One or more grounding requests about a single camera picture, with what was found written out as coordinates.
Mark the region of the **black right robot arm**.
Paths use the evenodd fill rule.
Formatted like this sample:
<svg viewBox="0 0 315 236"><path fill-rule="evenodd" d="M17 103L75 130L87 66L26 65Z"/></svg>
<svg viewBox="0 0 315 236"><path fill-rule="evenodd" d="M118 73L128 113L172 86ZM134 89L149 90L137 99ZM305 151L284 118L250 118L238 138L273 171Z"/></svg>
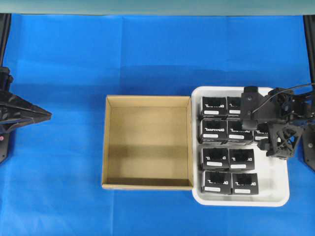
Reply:
<svg viewBox="0 0 315 236"><path fill-rule="evenodd" d="M315 169L315 90L301 94L295 94L294 90L313 85L275 88L252 110L257 123L265 122L268 127L268 139L259 141L258 147L269 157L287 160L294 156L302 141L303 162L312 170Z"/></svg>

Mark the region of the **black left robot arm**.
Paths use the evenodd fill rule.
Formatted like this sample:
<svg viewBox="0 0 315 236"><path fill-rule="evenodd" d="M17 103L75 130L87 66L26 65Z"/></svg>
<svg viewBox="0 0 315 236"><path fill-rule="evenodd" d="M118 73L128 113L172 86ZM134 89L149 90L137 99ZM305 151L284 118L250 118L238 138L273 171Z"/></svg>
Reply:
<svg viewBox="0 0 315 236"><path fill-rule="evenodd" d="M13 77L0 68L0 161L7 158L10 133L17 128L50 120L52 114L9 92Z"/></svg>

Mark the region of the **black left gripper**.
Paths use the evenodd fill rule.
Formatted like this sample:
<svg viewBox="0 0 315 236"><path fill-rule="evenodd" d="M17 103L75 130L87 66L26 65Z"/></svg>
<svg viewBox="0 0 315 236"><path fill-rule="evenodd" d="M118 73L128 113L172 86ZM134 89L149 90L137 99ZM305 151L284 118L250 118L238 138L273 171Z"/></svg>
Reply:
<svg viewBox="0 0 315 236"><path fill-rule="evenodd" d="M10 75L10 70L7 67L0 67L0 133L10 133L13 130L40 122L50 120L52 114L36 106L21 97L9 92L13 77ZM18 117L9 118L9 108L18 109L21 111L33 112L41 114L39 117Z"/></svg>

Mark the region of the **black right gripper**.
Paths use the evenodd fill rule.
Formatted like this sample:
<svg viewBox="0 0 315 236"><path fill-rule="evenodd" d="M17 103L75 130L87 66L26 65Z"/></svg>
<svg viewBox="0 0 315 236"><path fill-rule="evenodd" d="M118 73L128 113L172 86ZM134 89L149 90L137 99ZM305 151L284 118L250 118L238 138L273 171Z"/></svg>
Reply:
<svg viewBox="0 0 315 236"><path fill-rule="evenodd" d="M295 154L304 128L308 124L308 93L295 94L292 89L276 88L269 102L276 106L276 119L267 122L268 138L258 141L266 156L289 159Z"/></svg>

